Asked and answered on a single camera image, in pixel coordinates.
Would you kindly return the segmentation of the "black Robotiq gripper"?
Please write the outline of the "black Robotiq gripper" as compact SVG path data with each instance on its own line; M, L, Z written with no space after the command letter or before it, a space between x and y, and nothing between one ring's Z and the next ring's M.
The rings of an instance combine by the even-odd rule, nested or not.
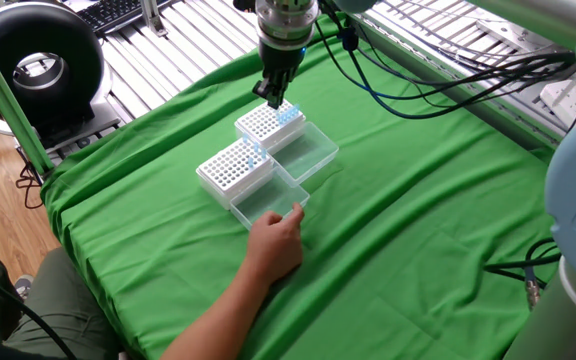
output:
M279 50L262 43L259 47L259 56L263 63L264 79L253 86L252 92L265 99L271 108L278 109L305 53L305 47Z

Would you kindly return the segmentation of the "person's hand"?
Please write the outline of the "person's hand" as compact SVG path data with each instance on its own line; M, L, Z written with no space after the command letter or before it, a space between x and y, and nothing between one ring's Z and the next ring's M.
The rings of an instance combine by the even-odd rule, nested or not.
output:
M287 216L267 211L253 223L244 267L256 283L269 287L302 263L303 218L304 210L295 202Z

